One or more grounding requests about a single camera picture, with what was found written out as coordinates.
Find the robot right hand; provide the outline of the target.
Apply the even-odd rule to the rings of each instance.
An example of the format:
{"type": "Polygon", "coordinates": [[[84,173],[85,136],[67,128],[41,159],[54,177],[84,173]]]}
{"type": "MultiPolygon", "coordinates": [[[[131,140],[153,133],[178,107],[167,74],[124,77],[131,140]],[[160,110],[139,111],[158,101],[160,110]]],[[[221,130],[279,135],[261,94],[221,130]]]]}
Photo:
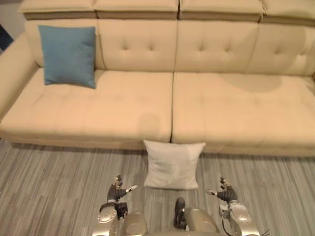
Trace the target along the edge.
{"type": "Polygon", "coordinates": [[[231,184],[226,178],[220,177],[221,189],[222,191],[214,191],[211,189],[206,189],[206,193],[225,201],[227,203],[238,201],[238,196],[236,191],[233,189],[231,184]]]}

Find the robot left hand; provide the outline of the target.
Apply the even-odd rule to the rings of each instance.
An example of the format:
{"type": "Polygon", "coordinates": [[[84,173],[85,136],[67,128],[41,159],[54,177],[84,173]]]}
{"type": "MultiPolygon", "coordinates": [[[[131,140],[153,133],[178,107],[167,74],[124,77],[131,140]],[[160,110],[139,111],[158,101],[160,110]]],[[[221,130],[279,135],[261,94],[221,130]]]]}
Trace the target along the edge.
{"type": "Polygon", "coordinates": [[[127,193],[134,191],[138,187],[137,185],[134,185],[130,188],[122,189],[122,184],[123,184],[122,176],[117,175],[107,193],[108,203],[117,203],[120,198],[124,197],[127,193]]]}

